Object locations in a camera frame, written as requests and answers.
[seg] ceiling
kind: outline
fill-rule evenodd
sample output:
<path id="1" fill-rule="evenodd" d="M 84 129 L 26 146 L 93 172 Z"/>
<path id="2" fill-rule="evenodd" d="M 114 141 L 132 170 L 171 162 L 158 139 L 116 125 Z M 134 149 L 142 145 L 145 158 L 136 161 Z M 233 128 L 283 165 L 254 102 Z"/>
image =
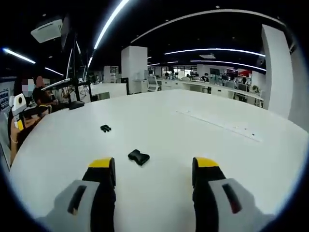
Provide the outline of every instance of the ceiling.
<path id="1" fill-rule="evenodd" d="M 34 75 L 40 73 L 47 78 L 59 78 L 59 75 L 44 67 L 59 73 L 66 72 L 68 54 L 61 51 L 60 38 L 38 43 L 30 34 L 36 25 L 43 20 L 59 15 L 62 18 L 70 15 L 72 26 L 77 32 L 77 40 L 82 51 L 83 63 L 87 63 L 86 54 L 93 54 L 93 47 L 98 35 L 120 0 L 105 0 L 64 6 L 53 2 L 52 5 L 31 4 L 8 7 L 13 17 L 3 18 L 5 23 L 1 37 L 2 47 L 22 54 L 37 63 L 32 65 L 13 56 L 0 53 L 1 76 Z M 290 6 L 280 4 L 269 5 L 261 2 L 225 3 L 216 1 L 191 0 L 190 4 L 179 3 L 176 0 L 130 0 L 117 15 L 98 49 L 93 54 L 91 70 L 102 70 L 105 65 L 121 64 L 121 50 L 129 45 L 148 47 L 149 64 L 178 61 L 178 64 L 190 64 L 190 60 L 201 60 L 199 55 L 213 53 L 216 60 L 243 63 L 265 67 L 258 61 L 258 56 L 240 52 L 199 51 L 171 55 L 164 53 L 199 48 L 230 48 L 260 53 L 263 50 L 261 39 L 262 24 L 283 30 L 289 44 L 292 44 L 291 34 L 286 27 L 260 16 L 242 13 L 216 13 L 194 16 L 179 20 L 161 27 L 131 44 L 131 41 L 146 31 L 175 18 L 192 13 L 216 9 L 243 9 L 255 11 L 279 18 L 288 18 Z"/>

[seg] black ceiling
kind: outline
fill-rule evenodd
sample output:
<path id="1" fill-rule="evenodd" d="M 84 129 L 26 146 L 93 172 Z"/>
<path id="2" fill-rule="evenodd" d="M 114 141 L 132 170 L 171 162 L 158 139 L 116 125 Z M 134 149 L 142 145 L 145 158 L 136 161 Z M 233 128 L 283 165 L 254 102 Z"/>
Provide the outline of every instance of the black ceiling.
<path id="1" fill-rule="evenodd" d="M 53 2 L 51 5 L 27 4 L 18 7 L 8 7 L 7 14 L 2 15 L 1 36 L 2 47 L 8 47 L 34 61 L 36 65 L 19 60 L 1 52 L 1 76 L 16 73 L 31 73 L 38 67 L 49 67 L 60 73 L 65 73 L 67 54 L 61 52 L 60 38 L 45 43 L 38 43 L 30 34 L 36 25 L 53 16 L 62 18 L 70 14 L 72 26 L 77 32 L 77 40 L 86 63 L 86 51 L 93 52 L 97 37 L 120 0 L 106 0 L 87 2 L 84 4 L 68 4 Z M 150 63 L 165 63 L 178 61 L 179 64 L 189 64 L 192 59 L 203 59 L 199 55 L 210 52 L 190 52 L 164 55 L 166 52 L 197 49 L 197 48 L 232 48 L 261 52 L 262 24 L 267 24 L 284 30 L 288 43 L 291 35 L 282 25 L 259 16 L 241 13 L 218 13 L 194 16 L 171 23 L 159 28 L 134 43 L 130 43 L 137 36 L 166 22 L 184 15 L 220 9 L 243 9 L 263 13 L 273 18 L 284 20 L 291 14 L 290 6 L 284 4 L 269 5 L 266 3 L 222 1 L 177 1 L 177 0 L 130 0 L 120 14 L 112 22 L 104 35 L 90 68 L 101 70 L 104 65 L 120 65 L 121 50 L 129 45 L 148 47 L 148 55 L 152 56 Z M 230 61 L 256 66 L 258 56 L 238 52 L 211 52 L 216 60 Z M 45 71 L 46 77 L 59 77 L 57 74 Z"/>

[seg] ceiling light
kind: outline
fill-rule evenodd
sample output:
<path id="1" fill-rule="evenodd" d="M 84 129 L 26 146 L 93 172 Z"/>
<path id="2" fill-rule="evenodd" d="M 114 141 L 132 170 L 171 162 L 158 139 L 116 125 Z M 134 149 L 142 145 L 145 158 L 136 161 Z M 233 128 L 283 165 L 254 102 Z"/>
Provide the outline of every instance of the ceiling light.
<path id="1" fill-rule="evenodd" d="M 121 9 L 128 3 L 129 0 L 122 0 L 121 3 L 117 6 L 117 8 L 114 10 L 114 12 L 112 13 L 112 15 L 110 16 L 110 18 L 108 19 L 108 21 L 106 22 L 105 26 L 103 27 L 98 40 L 96 42 L 96 45 L 94 47 L 94 49 L 98 48 L 98 44 L 100 43 L 103 35 L 105 34 L 105 32 L 107 31 L 107 28 L 110 26 L 110 24 L 112 23 L 112 21 L 116 18 L 116 16 L 118 15 L 118 13 L 121 11 Z"/>
<path id="2" fill-rule="evenodd" d="M 244 52 L 244 53 L 249 53 L 261 57 L 265 57 L 264 54 L 256 53 L 256 52 L 249 52 L 249 51 L 244 51 L 244 50 L 237 50 L 237 49 L 228 49 L 228 48 L 201 48 L 201 49 L 191 49 L 191 50 L 183 50 L 183 51 L 177 51 L 177 52 L 168 52 L 165 53 L 165 55 L 169 54 L 175 54 L 175 53 L 181 53 L 181 52 L 195 52 L 195 51 L 230 51 L 230 52 Z"/>
<path id="3" fill-rule="evenodd" d="M 148 64 L 147 66 L 154 66 L 154 65 L 159 65 L 160 63 L 157 64 Z"/>
<path id="4" fill-rule="evenodd" d="M 89 60 L 88 67 L 89 67 L 90 64 L 91 64 L 91 61 L 92 61 L 92 57 L 91 57 L 90 60 Z"/>
<path id="5" fill-rule="evenodd" d="M 20 54 L 18 54 L 18 53 L 16 53 L 16 52 L 13 52 L 13 51 L 11 51 L 11 50 L 8 49 L 8 48 L 4 48 L 3 51 L 6 52 L 6 53 L 8 53 L 8 54 L 11 54 L 11 55 L 13 55 L 13 56 L 16 56 L 16 57 L 18 57 L 18 58 L 20 58 L 20 59 L 23 59 L 23 60 L 25 60 L 25 61 L 28 61 L 28 62 L 30 62 L 30 63 L 32 63 L 32 64 L 35 64 L 35 62 L 34 62 L 33 60 L 31 60 L 31 59 L 29 59 L 29 58 L 27 58 L 27 57 L 24 57 L 24 56 L 22 56 L 22 55 L 20 55 Z"/>
<path id="6" fill-rule="evenodd" d="M 58 73 L 58 72 L 56 72 L 55 70 L 49 69 L 49 68 L 47 68 L 47 67 L 45 67 L 45 69 L 47 69 L 47 70 L 49 70 L 49 71 L 52 71 L 52 72 L 54 72 L 54 73 L 57 73 L 57 74 L 59 74 L 59 75 L 63 76 L 63 74 Z"/>
<path id="7" fill-rule="evenodd" d="M 227 62 L 227 61 L 191 60 L 191 62 L 216 62 L 216 63 L 236 64 L 236 65 L 242 65 L 242 66 L 247 66 L 247 67 L 250 67 L 250 68 L 255 68 L 255 69 L 260 69 L 260 70 L 266 71 L 266 69 L 262 69 L 262 68 L 259 68 L 259 67 L 255 67 L 255 66 L 251 66 L 251 65 L 247 65 L 247 64 L 239 64 L 239 63 Z"/>

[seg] round white table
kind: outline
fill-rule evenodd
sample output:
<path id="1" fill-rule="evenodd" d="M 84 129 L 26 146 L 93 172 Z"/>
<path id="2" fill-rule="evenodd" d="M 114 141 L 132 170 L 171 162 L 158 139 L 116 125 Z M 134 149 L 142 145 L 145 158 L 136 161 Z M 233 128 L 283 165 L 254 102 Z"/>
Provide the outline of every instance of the round white table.
<path id="1" fill-rule="evenodd" d="M 104 124 L 112 131 L 101 131 Z M 10 179 L 29 213 L 43 217 L 93 160 L 114 157 L 115 231 L 187 232 L 195 230 L 193 157 L 215 160 L 263 213 L 277 214 L 297 184 L 308 140 L 291 121 L 243 102 L 186 90 L 144 93 L 46 116 L 18 151 Z M 142 167 L 128 160 L 134 149 L 150 155 Z"/>

